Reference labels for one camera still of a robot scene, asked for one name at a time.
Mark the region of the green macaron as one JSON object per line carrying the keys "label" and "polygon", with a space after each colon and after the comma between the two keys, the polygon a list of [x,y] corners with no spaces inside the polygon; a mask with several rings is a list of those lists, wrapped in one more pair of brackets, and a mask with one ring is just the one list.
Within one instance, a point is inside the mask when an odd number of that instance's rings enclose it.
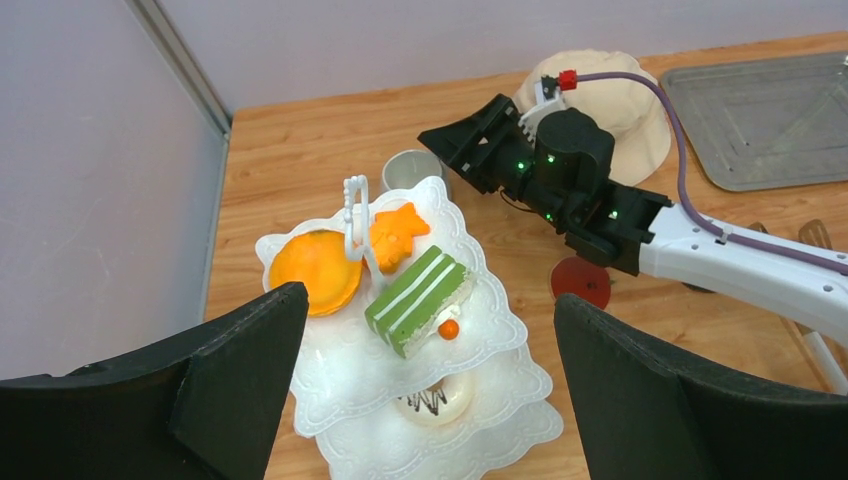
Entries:
{"label": "green macaron", "polygon": [[402,359],[414,356],[439,314],[463,302],[472,271],[436,245],[430,246],[365,309],[370,330]]}

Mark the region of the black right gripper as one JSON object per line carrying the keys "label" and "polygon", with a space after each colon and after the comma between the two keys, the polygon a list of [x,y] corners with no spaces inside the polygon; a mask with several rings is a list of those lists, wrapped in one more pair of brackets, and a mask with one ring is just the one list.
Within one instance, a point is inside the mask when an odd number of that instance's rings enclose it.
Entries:
{"label": "black right gripper", "polygon": [[649,227],[671,200],[610,178],[612,134],[568,108],[543,118],[532,144],[512,99],[495,95],[470,116],[418,141],[481,194],[525,204],[590,263],[636,276]]}

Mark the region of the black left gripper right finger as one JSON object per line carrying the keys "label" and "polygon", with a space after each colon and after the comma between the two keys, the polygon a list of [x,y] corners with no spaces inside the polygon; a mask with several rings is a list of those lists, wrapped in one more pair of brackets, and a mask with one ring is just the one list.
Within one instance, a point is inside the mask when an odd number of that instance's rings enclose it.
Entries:
{"label": "black left gripper right finger", "polygon": [[554,328],[594,479],[843,479],[847,399],[757,377],[573,294]]}

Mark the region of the white ceramic mug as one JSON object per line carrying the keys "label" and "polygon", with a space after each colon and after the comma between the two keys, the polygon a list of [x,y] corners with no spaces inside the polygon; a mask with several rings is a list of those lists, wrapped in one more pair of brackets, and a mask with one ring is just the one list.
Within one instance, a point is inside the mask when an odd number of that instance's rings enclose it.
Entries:
{"label": "white ceramic mug", "polygon": [[430,176],[437,176],[444,182],[447,198],[452,200],[448,169],[435,154],[416,149],[399,152],[383,165],[380,193],[394,189],[411,189]]}

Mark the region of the orange macaron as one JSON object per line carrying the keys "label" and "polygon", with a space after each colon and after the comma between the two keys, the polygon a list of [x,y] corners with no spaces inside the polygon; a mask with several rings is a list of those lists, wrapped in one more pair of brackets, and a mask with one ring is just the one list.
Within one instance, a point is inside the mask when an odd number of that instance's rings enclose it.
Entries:
{"label": "orange macaron", "polygon": [[271,262],[269,286],[301,282],[308,293],[308,314],[328,316],[346,307],[357,293],[364,270],[349,260],[341,232],[315,230],[293,237]]}

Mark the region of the white tiered dessert stand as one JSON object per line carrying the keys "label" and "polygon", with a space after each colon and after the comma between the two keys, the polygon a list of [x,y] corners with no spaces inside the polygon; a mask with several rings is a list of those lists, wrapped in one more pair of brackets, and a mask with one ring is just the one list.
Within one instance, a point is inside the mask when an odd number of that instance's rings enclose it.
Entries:
{"label": "white tiered dessert stand", "polygon": [[[415,239],[413,256],[440,247],[472,271],[470,295],[446,312],[446,319],[456,322],[456,337],[448,339],[445,329],[435,326],[409,359],[368,327],[364,312],[377,296],[369,280],[343,309],[310,318],[291,384],[295,432],[316,441],[334,479],[478,479],[559,437],[564,422],[548,402],[552,379],[532,359],[526,326],[510,310],[502,283],[467,233],[444,182],[431,176],[369,204],[354,198],[362,185],[361,178],[346,182],[344,205],[333,216],[261,237],[255,252],[263,267],[270,269],[275,255],[297,235],[331,230],[356,240],[376,213],[412,202],[431,229]],[[397,397],[462,372],[474,375],[475,390],[458,419],[426,427],[395,408]]]}

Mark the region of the white chocolate donut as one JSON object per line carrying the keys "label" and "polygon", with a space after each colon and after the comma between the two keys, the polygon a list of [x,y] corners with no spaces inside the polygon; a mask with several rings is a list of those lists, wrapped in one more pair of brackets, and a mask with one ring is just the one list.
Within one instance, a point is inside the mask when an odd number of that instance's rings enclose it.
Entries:
{"label": "white chocolate donut", "polygon": [[475,377],[468,372],[448,375],[416,393],[397,397],[393,404],[407,420],[437,427],[459,418],[470,405]]}

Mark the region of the orange star cookie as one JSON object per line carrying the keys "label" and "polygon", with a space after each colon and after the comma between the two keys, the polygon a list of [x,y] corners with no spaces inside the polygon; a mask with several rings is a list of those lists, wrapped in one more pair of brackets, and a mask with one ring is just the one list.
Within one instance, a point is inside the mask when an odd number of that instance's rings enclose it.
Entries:
{"label": "orange star cookie", "polygon": [[414,239],[430,231],[429,224],[418,215],[412,202],[396,210],[376,213],[369,234],[380,272],[394,274],[413,254]]}

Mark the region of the metal food tongs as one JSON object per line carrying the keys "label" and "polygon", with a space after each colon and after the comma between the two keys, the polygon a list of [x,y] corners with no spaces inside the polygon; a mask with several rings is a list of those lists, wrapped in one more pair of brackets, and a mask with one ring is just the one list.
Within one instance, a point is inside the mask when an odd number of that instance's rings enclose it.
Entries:
{"label": "metal food tongs", "polygon": [[[798,231],[798,241],[822,249],[832,249],[832,243],[826,226],[820,219],[805,223]],[[828,390],[839,395],[847,394],[847,376],[837,360],[837,356],[828,346],[825,338],[806,326],[780,318],[786,329],[794,336],[799,349],[813,365],[820,380]]]}

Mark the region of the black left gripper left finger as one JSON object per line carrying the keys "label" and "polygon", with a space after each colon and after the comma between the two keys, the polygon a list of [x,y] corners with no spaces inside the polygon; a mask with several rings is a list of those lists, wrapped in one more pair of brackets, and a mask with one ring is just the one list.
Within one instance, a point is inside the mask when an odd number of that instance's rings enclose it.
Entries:
{"label": "black left gripper left finger", "polygon": [[138,350],[1,384],[5,479],[260,479],[308,310],[287,283]]}

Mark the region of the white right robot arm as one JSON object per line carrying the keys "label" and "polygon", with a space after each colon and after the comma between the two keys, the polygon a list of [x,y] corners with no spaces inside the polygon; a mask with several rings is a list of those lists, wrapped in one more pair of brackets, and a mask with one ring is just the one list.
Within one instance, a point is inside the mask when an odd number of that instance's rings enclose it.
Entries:
{"label": "white right robot arm", "polygon": [[577,109],[554,110],[529,133],[500,94],[418,139],[479,192],[524,203],[592,264],[695,285],[847,339],[844,254],[746,229],[749,247],[731,225],[699,225],[681,203],[613,181],[614,138]]}

